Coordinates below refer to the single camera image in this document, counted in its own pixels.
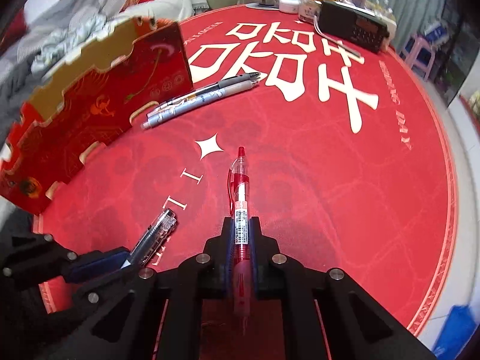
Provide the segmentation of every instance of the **gray pen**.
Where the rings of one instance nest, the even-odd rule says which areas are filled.
[[[259,72],[253,72],[253,73],[243,73],[243,74],[240,74],[239,76],[229,77],[227,79],[222,79],[219,82],[216,82],[215,84],[204,86],[203,88],[200,88],[200,89],[197,89],[196,91],[187,93],[186,95],[176,97],[172,100],[168,100],[166,102],[163,102],[158,107],[156,107],[152,112],[149,112],[147,114],[147,117],[150,117],[150,116],[153,116],[155,114],[158,114],[159,112],[162,112],[162,109],[164,109],[165,107],[168,107],[169,105],[178,104],[181,101],[193,99],[197,96],[203,95],[204,93],[216,91],[217,89],[222,89],[222,88],[225,88],[225,87],[233,85],[233,84],[242,83],[243,81],[257,80],[259,77],[260,77]]]
[[[140,238],[121,267],[125,268],[132,264],[146,266],[158,248],[173,232],[176,225],[175,213],[167,208],[148,226],[147,231]]]
[[[148,128],[158,126],[159,124],[165,123],[166,121],[176,116],[184,114],[195,108],[201,107],[202,105],[213,103],[216,100],[220,100],[223,97],[234,95],[235,93],[247,91],[257,84],[257,81],[248,80],[240,82],[238,84],[227,86],[226,88],[218,89],[216,91],[201,94],[200,96],[187,100],[184,103],[179,104],[173,108],[166,109],[165,111],[149,117],[148,120],[142,124],[142,128],[144,130],[147,130]]]

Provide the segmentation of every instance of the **round table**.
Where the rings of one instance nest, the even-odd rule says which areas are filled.
[[[79,254],[133,247],[170,207],[178,228],[150,266],[175,268],[220,233],[239,146],[250,213],[282,253],[347,271],[418,334],[455,240],[455,169],[434,107],[393,51],[361,58],[295,15],[230,7],[181,23],[195,87],[262,72],[250,91],[152,130],[135,126],[97,150],[35,221]],[[41,286],[69,305],[61,279]]]

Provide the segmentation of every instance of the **radio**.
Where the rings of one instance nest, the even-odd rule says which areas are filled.
[[[318,16],[322,32],[346,39],[377,53],[384,38],[389,37],[386,24],[366,9],[324,0]]]

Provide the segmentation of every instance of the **gray blanket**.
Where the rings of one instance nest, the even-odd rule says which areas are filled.
[[[35,74],[39,71],[44,71],[46,68],[53,67],[70,50],[102,30],[106,22],[106,16],[94,14],[78,27],[54,30],[42,43],[40,55],[37,55],[32,63],[32,73]]]
[[[125,0],[59,0],[30,26],[30,32],[0,58],[0,144],[34,88],[42,83],[47,69],[32,74],[31,65],[40,46],[55,30],[72,30],[100,14],[107,19],[120,12]]]

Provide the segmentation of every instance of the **red gel pen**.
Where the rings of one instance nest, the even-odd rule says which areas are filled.
[[[250,315],[251,266],[248,240],[249,178],[245,149],[238,148],[238,157],[229,170],[230,215],[234,222],[233,248],[233,313],[241,318],[243,334]]]

